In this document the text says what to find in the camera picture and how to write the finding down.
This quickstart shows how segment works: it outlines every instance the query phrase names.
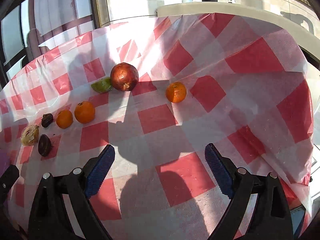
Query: silver bolt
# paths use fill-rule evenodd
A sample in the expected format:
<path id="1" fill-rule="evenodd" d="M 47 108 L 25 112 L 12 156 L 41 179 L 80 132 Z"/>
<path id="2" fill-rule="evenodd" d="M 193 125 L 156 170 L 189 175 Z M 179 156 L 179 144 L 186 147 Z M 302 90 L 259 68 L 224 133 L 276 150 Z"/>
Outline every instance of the silver bolt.
<path id="1" fill-rule="evenodd" d="M 239 168 L 238 172 L 243 175 L 247 173 L 247 170 L 245 168 Z"/>
<path id="2" fill-rule="evenodd" d="M 43 174 L 42 178 L 47 179 L 50 177 L 50 173 L 46 172 L 45 174 Z"/>
<path id="3" fill-rule="evenodd" d="M 274 172 L 271 172 L 270 173 L 270 177 L 276 179 L 276 178 L 278 178 L 278 175 L 276 173 L 274 173 Z"/>
<path id="4" fill-rule="evenodd" d="M 75 168 L 74 170 L 73 170 L 73 174 L 75 174 L 75 175 L 78 175 L 78 174 L 80 174 L 81 173 L 81 169 L 80 168 Z"/>

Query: orange fruit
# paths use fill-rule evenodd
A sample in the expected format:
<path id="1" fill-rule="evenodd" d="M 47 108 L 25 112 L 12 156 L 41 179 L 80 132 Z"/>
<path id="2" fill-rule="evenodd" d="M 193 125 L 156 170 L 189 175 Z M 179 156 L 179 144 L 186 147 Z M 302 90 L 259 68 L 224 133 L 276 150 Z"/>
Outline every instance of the orange fruit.
<path id="1" fill-rule="evenodd" d="M 56 118 L 56 123 L 62 129 L 68 128 L 73 123 L 72 113 L 69 110 L 62 110 Z"/>
<path id="2" fill-rule="evenodd" d="M 83 101 L 76 106 L 75 109 L 75 118 L 80 123 L 88 123 L 94 119 L 96 114 L 96 109 L 93 104 L 88 101 Z"/>
<path id="3" fill-rule="evenodd" d="M 179 103 L 186 98 L 187 89 L 184 84 L 180 82 L 175 82 L 170 84 L 166 91 L 165 96 L 172 103 Z"/>

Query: lime wedge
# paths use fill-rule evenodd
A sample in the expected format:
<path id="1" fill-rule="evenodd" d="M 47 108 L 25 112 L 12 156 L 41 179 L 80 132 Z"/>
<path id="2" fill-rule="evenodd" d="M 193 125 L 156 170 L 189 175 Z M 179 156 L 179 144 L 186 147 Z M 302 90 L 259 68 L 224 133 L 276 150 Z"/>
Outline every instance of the lime wedge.
<path id="1" fill-rule="evenodd" d="M 94 91 L 98 93 L 105 93 L 110 91 L 112 89 L 110 77 L 100 79 L 99 81 L 91 84 L 91 87 Z"/>

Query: pomegranate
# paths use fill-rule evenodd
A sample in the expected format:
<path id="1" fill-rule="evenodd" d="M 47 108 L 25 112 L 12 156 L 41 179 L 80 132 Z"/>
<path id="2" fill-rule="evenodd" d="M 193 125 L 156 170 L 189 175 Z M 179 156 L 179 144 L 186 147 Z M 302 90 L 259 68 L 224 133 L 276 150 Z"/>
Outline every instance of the pomegranate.
<path id="1" fill-rule="evenodd" d="M 115 65 L 110 74 L 111 85 L 120 91 L 132 91 L 139 81 L 137 69 L 128 64 L 120 63 Z"/>

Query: red and white checkered tablecloth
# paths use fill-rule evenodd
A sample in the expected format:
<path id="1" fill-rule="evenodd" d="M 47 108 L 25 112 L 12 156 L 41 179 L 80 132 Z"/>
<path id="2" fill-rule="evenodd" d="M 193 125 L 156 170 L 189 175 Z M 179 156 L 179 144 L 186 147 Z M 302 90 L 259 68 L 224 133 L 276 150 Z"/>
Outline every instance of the red and white checkered tablecloth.
<path id="1" fill-rule="evenodd" d="M 120 62 L 138 69 L 137 87 L 94 92 L 90 84 Z M 284 29 L 218 13 L 111 25 L 56 47 L 0 92 L 1 149 L 21 173 L 9 214 L 27 230 L 41 176 L 82 167 L 108 143 L 116 159 L 90 201 L 115 240 L 208 238 L 229 202 L 204 160 L 208 143 L 253 174 L 275 171 L 289 204 L 301 201 L 310 211 L 313 116 L 306 64 Z M 179 104 L 165 97 L 175 81 L 188 90 Z M 84 100 L 96 107 L 94 121 L 41 129 L 54 145 L 48 157 L 37 146 L 21 146 L 27 124 L 59 109 L 73 112 Z M 254 202 L 237 236 L 245 233 Z M 305 226 L 309 220 L 308 213 Z"/>

